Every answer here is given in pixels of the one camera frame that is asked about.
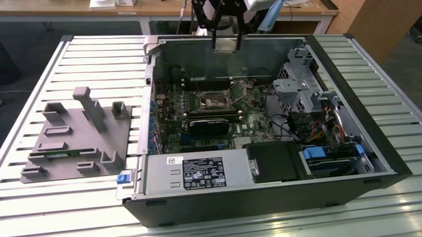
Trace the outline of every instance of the wooden table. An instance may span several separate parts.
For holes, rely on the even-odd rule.
[[[183,0],[139,0],[135,6],[116,6],[116,9],[91,11],[90,0],[0,0],[0,21],[58,22],[58,21],[138,21],[144,35],[151,34],[151,21],[178,21]],[[338,10],[329,10],[319,0],[285,7],[278,21],[318,22],[315,34],[325,34]],[[191,20],[188,1],[184,21]]]

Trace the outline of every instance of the blue drive latch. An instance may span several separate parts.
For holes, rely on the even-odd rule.
[[[303,151],[305,159],[326,157],[322,147],[307,147]]]

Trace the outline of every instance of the side panel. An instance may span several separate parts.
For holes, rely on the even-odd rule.
[[[346,204],[393,177],[298,185],[155,200],[126,200],[123,206],[146,227],[180,225]]]

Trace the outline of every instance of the blue plastic tab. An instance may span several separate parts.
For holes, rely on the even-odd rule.
[[[322,147],[307,147],[305,149],[306,152],[310,153],[310,158],[322,158],[326,157],[325,151]]]
[[[361,144],[357,145],[357,150],[359,152],[359,155],[363,155],[365,154],[365,150],[363,150],[363,147]]]
[[[116,179],[118,184],[131,183],[131,174],[119,174]]]
[[[305,159],[310,159],[311,158],[311,154],[307,150],[302,151]]]

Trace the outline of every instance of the black plastic cover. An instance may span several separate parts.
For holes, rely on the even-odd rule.
[[[254,160],[259,174],[255,183],[295,181],[309,178],[299,156],[301,146],[294,142],[259,142],[243,146]]]

